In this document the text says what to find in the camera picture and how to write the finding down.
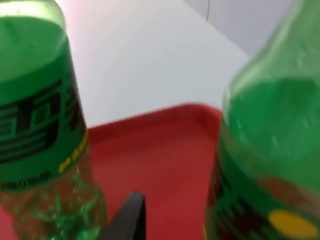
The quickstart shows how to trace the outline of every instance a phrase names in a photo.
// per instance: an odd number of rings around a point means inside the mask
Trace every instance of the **green bottle label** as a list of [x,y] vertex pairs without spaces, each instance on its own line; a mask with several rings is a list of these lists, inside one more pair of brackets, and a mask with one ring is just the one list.
[[87,146],[70,50],[41,69],[0,82],[0,191],[58,178]]
[[320,219],[275,199],[218,142],[203,227],[205,240],[314,240]]

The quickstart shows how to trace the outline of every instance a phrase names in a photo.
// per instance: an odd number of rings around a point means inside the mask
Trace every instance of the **red tray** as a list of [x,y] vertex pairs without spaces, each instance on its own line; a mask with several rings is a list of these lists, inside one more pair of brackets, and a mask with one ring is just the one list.
[[[187,104],[89,129],[109,219],[129,192],[144,192],[147,239],[201,240],[220,118],[217,109]],[[1,213],[0,223],[2,237],[14,239]]]

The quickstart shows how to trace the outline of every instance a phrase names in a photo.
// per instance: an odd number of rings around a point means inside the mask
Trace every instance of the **plastic bottle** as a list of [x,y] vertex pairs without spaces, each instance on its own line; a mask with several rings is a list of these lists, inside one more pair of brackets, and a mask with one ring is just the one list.
[[94,240],[106,224],[53,0],[0,0],[0,207],[20,240]]
[[320,239],[319,23],[319,0],[296,1],[229,86],[205,239]]

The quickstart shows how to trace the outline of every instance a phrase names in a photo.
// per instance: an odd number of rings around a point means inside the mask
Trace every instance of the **table surface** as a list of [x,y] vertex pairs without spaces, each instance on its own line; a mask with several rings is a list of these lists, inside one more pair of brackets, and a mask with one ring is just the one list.
[[183,0],[60,0],[89,127],[185,102],[221,107],[248,56]]

